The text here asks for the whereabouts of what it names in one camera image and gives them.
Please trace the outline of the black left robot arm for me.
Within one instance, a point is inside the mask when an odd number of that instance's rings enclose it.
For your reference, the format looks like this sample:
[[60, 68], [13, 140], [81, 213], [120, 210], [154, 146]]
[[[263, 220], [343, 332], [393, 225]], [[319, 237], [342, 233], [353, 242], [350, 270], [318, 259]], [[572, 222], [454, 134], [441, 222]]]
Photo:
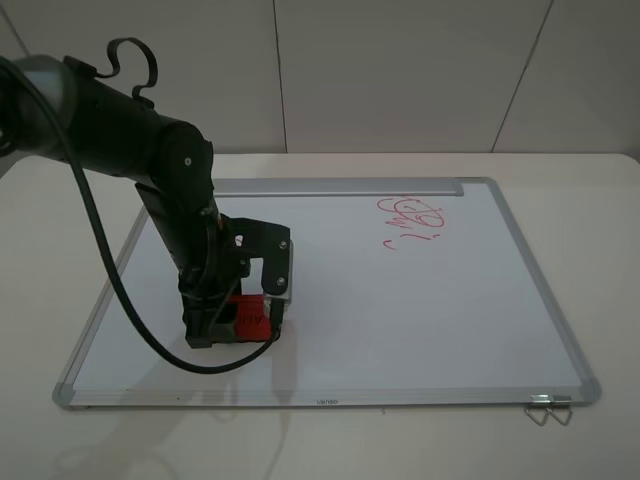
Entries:
[[178, 270], [187, 342], [241, 342], [229, 300], [245, 264], [215, 203], [213, 146], [194, 125], [109, 87], [71, 57], [2, 60], [1, 152], [67, 163], [82, 187], [86, 171], [134, 181]]

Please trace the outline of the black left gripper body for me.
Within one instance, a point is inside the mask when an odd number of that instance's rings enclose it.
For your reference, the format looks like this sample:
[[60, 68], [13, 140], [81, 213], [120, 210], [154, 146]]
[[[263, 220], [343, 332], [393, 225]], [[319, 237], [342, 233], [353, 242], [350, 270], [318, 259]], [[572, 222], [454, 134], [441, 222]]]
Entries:
[[240, 256], [231, 219], [205, 218], [204, 259], [179, 276], [184, 320], [234, 320], [237, 305], [231, 297], [242, 293], [241, 280], [250, 273]]

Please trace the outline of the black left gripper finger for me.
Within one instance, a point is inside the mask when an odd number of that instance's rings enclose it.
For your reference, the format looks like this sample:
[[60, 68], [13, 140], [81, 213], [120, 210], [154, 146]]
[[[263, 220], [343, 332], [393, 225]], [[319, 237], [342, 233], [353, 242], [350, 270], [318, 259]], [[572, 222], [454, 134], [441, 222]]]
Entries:
[[270, 337], [279, 338], [281, 335], [282, 325], [285, 313], [290, 302], [282, 298], [271, 298], [268, 302], [268, 316], [270, 325]]
[[183, 297], [185, 340], [192, 349], [235, 342], [235, 306], [220, 300]]

